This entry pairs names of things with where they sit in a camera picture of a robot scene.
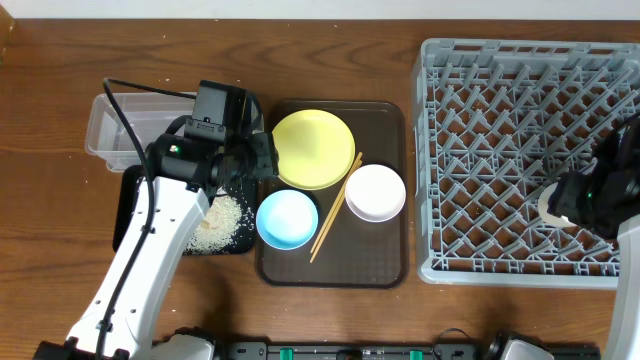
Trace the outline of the small white green cup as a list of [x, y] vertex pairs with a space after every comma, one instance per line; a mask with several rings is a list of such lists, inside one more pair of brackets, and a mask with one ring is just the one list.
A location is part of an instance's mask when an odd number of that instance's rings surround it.
[[557, 182], [552, 183], [540, 194], [537, 205], [538, 214], [542, 221], [548, 225], [555, 226], [557, 228], [575, 227], [575, 224], [570, 222], [566, 216], [555, 216], [549, 212], [549, 201], [551, 195], [556, 190], [557, 185]]

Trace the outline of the yellow plate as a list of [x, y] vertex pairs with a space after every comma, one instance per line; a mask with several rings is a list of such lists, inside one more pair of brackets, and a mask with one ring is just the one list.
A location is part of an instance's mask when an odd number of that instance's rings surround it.
[[355, 138], [337, 115], [305, 109], [285, 116], [274, 127], [279, 178], [302, 190], [321, 190], [341, 180], [356, 155]]

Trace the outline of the blue bowl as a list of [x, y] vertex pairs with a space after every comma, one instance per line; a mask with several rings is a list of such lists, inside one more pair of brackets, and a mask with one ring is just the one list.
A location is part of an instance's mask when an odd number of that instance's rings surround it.
[[318, 210], [309, 196], [292, 189], [267, 196], [256, 214], [256, 228], [262, 240], [278, 250], [305, 245], [318, 227]]

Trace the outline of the white rice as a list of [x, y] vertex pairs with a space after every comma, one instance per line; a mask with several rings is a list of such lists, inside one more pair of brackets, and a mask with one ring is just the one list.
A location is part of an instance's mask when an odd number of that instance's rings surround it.
[[184, 250], [185, 255], [238, 255], [255, 243], [256, 188], [221, 187], [204, 220]]

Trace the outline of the white pink bowl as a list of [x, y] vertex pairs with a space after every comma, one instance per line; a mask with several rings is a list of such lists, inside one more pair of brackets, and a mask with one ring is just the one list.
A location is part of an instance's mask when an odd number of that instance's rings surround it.
[[406, 201], [406, 187], [396, 171], [380, 164], [360, 167], [346, 184], [345, 201], [359, 218], [372, 223], [391, 220]]

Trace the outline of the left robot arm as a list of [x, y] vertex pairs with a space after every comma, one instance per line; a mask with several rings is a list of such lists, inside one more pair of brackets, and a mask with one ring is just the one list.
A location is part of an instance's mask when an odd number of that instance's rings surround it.
[[212, 359], [216, 343], [186, 329], [159, 345], [154, 329], [183, 251], [219, 186], [277, 173], [272, 135], [177, 136], [147, 148], [130, 222], [92, 303], [62, 344], [37, 359]]

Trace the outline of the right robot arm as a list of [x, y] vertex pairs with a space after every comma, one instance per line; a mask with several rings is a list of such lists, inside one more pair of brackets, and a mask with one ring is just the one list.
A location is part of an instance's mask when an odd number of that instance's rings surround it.
[[624, 120], [592, 153], [591, 173], [571, 171], [545, 188], [538, 200], [543, 221], [580, 226], [614, 238], [620, 270], [613, 318], [603, 357], [639, 357], [639, 115]]

